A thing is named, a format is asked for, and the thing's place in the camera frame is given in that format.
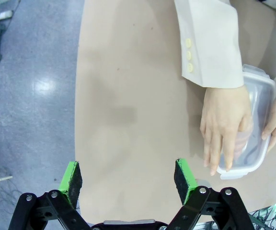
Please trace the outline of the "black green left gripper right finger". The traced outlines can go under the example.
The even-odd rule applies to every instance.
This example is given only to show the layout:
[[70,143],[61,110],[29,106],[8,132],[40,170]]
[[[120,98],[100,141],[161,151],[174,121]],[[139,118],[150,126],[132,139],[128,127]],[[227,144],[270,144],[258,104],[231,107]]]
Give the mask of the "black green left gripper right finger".
[[211,216],[219,230],[249,230],[251,220],[233,187],[217,192],[199,186],[186,159],[175,161],[174,182],[182,207],[168,225],[169,230],[192,230],[201,216]]

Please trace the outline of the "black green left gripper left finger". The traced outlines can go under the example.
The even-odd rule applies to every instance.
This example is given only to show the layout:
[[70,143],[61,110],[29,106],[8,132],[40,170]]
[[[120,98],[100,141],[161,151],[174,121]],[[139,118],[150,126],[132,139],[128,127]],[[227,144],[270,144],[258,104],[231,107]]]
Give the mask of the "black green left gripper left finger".
[[69,162],[59,189],[37,197],[24,193],[14,210],[10,230],[44,230],[49,221],[58,220],[65,230],[89,230],[90,226],[77,212],[82,176],[77,161]]

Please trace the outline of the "person's right hand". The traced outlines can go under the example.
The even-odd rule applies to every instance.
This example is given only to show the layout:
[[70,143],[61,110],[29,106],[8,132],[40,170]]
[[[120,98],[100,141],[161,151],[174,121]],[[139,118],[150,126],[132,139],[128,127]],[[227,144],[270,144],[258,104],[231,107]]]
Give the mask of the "person's right hand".
[[200,131],[204,138],[204,166],[215,175],[223,152],[226,170],[234,158],[236,137],[245,131],[251,119],[251,104],[247,88],[207,88],[204,97]]

